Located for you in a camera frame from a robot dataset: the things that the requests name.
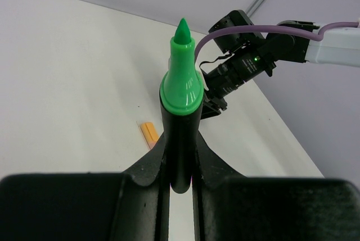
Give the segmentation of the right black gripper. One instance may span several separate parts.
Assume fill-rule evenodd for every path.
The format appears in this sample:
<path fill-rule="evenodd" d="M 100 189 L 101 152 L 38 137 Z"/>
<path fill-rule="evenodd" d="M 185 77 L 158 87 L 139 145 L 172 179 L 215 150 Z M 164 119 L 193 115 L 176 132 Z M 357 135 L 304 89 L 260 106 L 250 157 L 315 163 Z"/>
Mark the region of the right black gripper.
<path fill-rule="evenodd" d="M 227 109 L 225 96 L 262 72 L 272 76 L 275 62 L 266 60 L 257 52 L 229 56 L 210 72 L 203 72 L 205 91 L 201 119 L 218 116 Z"/>

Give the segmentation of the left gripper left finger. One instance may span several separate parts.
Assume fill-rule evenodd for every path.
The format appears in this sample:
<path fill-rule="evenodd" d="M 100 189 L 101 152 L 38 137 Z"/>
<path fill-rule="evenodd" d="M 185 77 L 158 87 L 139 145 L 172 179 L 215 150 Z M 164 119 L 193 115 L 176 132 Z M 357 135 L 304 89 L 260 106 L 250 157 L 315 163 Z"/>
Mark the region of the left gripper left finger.
<path fill-rule="evenodd" d="M 170 184 L 165 139 L 125 170 L 121 188 L 120 239 L 168 240 Z"/>

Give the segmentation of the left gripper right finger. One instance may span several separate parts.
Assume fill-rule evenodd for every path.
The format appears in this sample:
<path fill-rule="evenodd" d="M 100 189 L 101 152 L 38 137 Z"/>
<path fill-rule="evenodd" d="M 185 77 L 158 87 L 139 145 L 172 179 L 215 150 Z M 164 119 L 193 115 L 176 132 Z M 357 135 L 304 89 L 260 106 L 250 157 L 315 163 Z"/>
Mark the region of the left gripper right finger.
<path fill-rule="evenodd" d="M 229 178 L 244 176 L 221 159 L 198 134 L 192 171 L 195 240 L 233 240 L 236 216 Z"/>

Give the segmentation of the pink orange highlighter pen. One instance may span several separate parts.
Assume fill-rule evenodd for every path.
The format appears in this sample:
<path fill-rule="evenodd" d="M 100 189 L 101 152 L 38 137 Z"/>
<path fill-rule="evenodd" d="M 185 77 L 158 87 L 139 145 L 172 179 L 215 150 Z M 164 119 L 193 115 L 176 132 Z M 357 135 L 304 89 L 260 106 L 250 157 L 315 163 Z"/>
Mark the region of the pink orange highlighter pen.
<path fill-rule="evenodd" d="M 150 141 L 147 144 L 148 144 L 149 149 L 153 149 L 154 146 L 156 145 L 156 142 Z"/>

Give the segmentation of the orange pen cap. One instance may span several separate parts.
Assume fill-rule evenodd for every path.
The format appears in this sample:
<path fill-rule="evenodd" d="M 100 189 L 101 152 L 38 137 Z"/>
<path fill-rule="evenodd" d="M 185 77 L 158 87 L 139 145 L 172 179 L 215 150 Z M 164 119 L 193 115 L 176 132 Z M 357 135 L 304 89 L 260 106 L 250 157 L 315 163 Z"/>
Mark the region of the orange pen cap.
<path fill-rule="evenodd" d="M 148 145 L 155 144 L 158 141 L 159 135 L 152 122 L 142 123 L 140 129 Z"/>

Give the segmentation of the black green highlighter pen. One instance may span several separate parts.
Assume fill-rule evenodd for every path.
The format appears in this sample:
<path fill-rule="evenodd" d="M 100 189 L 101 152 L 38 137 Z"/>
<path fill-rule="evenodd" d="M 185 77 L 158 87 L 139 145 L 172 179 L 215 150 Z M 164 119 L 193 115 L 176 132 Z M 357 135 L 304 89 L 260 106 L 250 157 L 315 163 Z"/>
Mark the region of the black green highlighter pen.
<path fill-rule="evenodd" d="M 195 67 L 195 40 L 185 19 L 170 40 L 168 71 L 159 93 L 169 181 L 173 191 L 183 194 L 191 184 L 204 97 Z"/>

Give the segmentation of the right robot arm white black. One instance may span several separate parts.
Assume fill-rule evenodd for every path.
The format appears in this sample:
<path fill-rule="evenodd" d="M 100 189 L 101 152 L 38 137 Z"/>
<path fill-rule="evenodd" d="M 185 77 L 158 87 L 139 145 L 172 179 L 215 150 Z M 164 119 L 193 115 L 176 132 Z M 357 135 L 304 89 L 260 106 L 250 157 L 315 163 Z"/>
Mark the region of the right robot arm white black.
<path fill-rule="evenodd" d="M 279 60 L 359 67 L 359 22 L 254 25 L 244 11 L 234 10 L 210 28 L 195 53 L 211 40 L 223 54 L 216 68 L 202 74 L 202 119 L 220 115 L 227 109 L 225 96 L 260 73 L 272 76 Z"/>

